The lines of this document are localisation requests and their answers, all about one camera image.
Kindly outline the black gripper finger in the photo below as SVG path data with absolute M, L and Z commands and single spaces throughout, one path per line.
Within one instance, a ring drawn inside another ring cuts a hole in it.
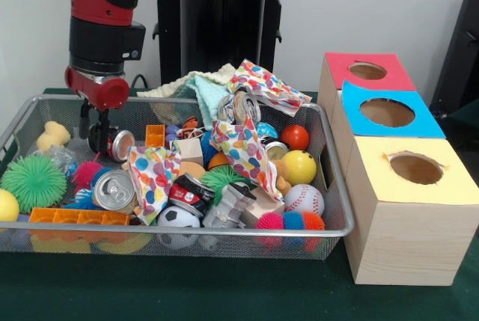
M 109 110 L 99 112 L 99 123 L 97 127 L 97 146 L 99 153 L 105 153 L 108 150 L 109 140 Z
M 82 104 L 80 110 L 80 121 L 79 121 L 79 137 L 83 140 L 88 138 L 89 128 L 90 128 L 90 117 L 89 112 L 91 110 L 91 105 L 87 100 Z

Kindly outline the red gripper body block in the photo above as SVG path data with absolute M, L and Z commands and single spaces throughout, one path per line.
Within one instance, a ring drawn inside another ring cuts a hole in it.
M 65 82 L 99 111 L 121 108 L 129 97 L 129 85 L 122 76 L 94 76 L 68 67 Z

